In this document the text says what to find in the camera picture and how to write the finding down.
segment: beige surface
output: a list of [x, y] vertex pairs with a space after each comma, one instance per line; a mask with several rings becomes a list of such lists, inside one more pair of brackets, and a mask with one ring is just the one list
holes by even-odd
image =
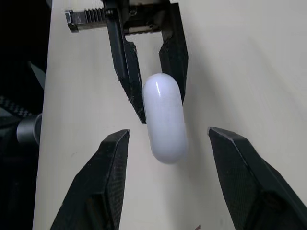
[[[152, 156], [147, 127], [117, 80], [107, 30], [72, 34], [66, 25], [65, 8], [101, 3], [53, 0], [34, 229], [50, 228], [76, 173], [124, 128], [131, 138], [122, 230], [234, 229], [208, 126], [247, 137], [307, 204], [307, 1], [179, 2], [189, 51], [189, 156], [166, 166]], [[144, 83], [161, 71], [161, 35], [129, 40]]]

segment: textured black plastic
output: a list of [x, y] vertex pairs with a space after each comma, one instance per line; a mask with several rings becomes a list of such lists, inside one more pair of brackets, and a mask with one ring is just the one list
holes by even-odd
[[211, 127], [222, 192], [236, 230], [306, 230], [307, 209], [244, 137]]
[[52, 230], [118, 230], [123, 205], [128, 130], [109, 135], [75, 176]]

